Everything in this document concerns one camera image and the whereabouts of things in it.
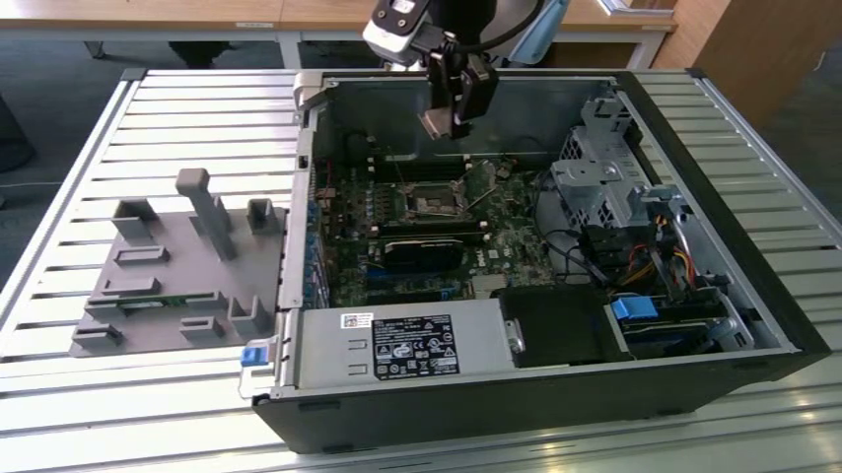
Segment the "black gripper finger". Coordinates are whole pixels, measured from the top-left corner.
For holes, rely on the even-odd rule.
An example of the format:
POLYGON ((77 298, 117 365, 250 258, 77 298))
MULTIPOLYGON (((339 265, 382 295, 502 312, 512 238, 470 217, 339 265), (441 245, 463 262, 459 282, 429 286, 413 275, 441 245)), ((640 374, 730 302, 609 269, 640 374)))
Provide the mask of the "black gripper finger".
POLYGON ((426 54, 427 81, 430 83, 431 107, 447 108, 455 115, 457 95, 459 92, 459 61, 457 53, 458 40, 445 36, 439 45, 426 54))
POLYGON ((471 121, 490 108, 500 75, 491 63, 479 54, 467 54, 459 70, 459 87, 453 109, 451 137, 462 139, 471 131, 471 121))

